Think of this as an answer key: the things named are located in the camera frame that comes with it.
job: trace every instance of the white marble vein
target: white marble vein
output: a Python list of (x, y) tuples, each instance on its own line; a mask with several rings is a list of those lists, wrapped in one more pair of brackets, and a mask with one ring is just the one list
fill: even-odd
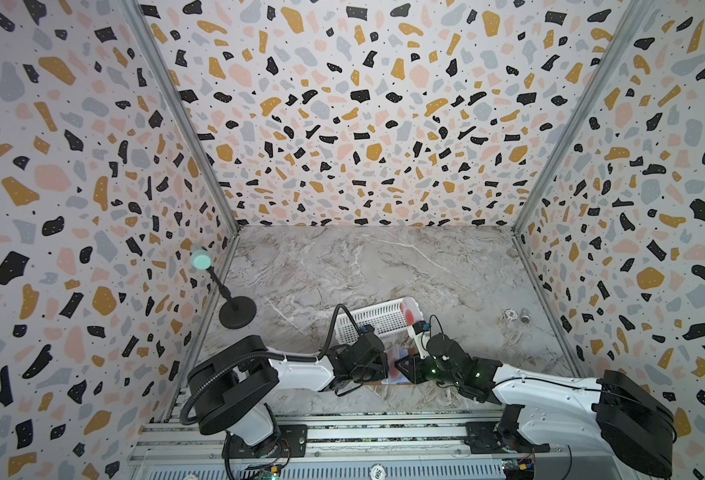
[[(337, 303), (353, 310), (412, 296), (425, 317), (437, 315), (469, 354), (570, 375), (507, 229), (248, 226), (226, 284), (233, 295), (251, 296), (259, 312), (241, 330), (223, 328), (216, 317), (201, 360), (248, 335), (261, 335), (279, 350), (316, 352)], [(532, 322), (501, 320), (506, 308), (527, 308)], [(411, 346), (405, 334), (384, 340), (386, 346)], [(457, 398), (451, 390), (432, 383), (367, 386), (342, 398), (289, 390), (272, 392), (266, 401), (280, 413), (494, 407)]]

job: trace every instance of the terrazzo patterned wall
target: terrazzo patterned wall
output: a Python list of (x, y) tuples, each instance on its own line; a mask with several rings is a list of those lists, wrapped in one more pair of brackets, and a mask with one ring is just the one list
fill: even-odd
[(0, 478), (119, 477), (173, 394), (226, 242), (181, 142), (108, 0), (0, 1)]
[(675, 478), (701, 480), (705, 1), (656, 6), (522, 237), (585, 370), (673, 411)]
[(510, 224), (619, 0), (147, 0), (242, 224)]

